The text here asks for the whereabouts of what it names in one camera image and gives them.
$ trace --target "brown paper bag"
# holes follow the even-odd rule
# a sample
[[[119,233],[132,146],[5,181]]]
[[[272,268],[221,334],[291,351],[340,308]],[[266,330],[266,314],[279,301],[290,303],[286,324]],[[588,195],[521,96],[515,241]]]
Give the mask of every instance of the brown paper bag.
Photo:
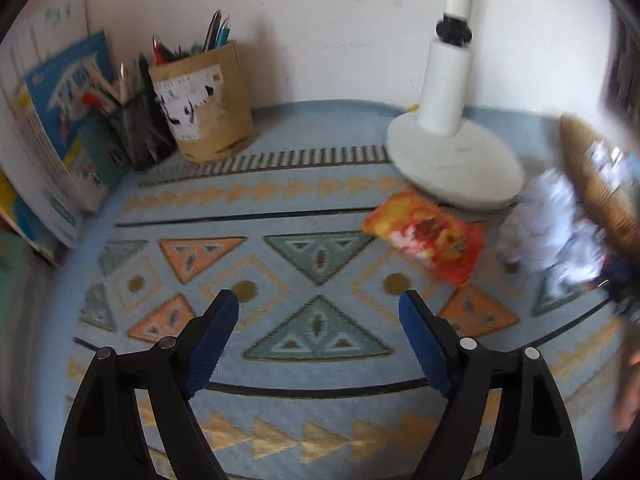
[[[229,158],[253,139],[254,124],[234,43],[150,70],[178,149],[191,162]]]

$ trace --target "crumpled white tissue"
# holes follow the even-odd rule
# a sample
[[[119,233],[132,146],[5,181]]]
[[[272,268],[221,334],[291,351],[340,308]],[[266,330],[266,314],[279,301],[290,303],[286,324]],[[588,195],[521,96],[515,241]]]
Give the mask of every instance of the crumpled white tissue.
[[[497,251],[508,263],[548,269],[574,233],[574,187],[564,174],[545,171],[520,194],[520,203],[500,227]]]
[[[574,225],[574,235],[559,254],[559,263],[546,277],[546,294],[562,298],[563,284],[578,285],[595,280],[602,272],[605,253],[602,247],[604,232],[589,220]]]
[[[589,155],[601,179],[612,189],[617,190],[622,184],[632,179],[632,171],[626,163],[625,155],[618,148],[611,153],[603,141],[594,142]]]

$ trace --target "snack wrapper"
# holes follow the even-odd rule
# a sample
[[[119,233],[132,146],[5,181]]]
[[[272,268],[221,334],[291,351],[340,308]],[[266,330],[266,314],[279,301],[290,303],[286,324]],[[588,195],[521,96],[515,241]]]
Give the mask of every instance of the snack wrapper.
[[[445,213],[412,189],[389,197],[362,230],[418,258],[437,278],[463,285],[484,249],[482,230]]]

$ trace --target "striped pattern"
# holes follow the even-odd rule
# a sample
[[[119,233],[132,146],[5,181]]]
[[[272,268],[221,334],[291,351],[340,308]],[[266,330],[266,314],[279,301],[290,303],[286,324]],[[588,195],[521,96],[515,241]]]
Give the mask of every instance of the striped pattern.
[[[191,164],[190,162],[182,162],[173,166],[163,164],[150,170],[147,173],[147,178],[140,183],[140,187],[153,187],[182,180],[255,173],[257,171],[390,163],[386,149],[382,145],[256,153],[255,155],[240,154],[227,160],[209,164]]]

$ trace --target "silver screw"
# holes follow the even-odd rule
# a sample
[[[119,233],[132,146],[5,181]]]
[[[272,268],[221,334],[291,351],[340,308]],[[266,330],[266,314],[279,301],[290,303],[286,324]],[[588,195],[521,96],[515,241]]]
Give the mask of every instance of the silver screw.
[[[108,346],[103,346],[95,353],[95,355],[100,360],[106,359],[111,355],[111,348],[109,348]]]
[[[158,343],[158,346],[162,350],[168,350],[169,348],[173,348],[175,346],[175,337],[171,337],[170,335],[168,335],[167,337],[163,337]]]
[[[471,339],[470,337],[463,337],[460,340],[460,346],[465,350],[475,350],[478,347],[478,343],[476,343],[475,339]]]
[[[529,359],[537,359],[540,357],[540,352],[530,346],[528,348],[525,348],[524,355],[526,355]]]

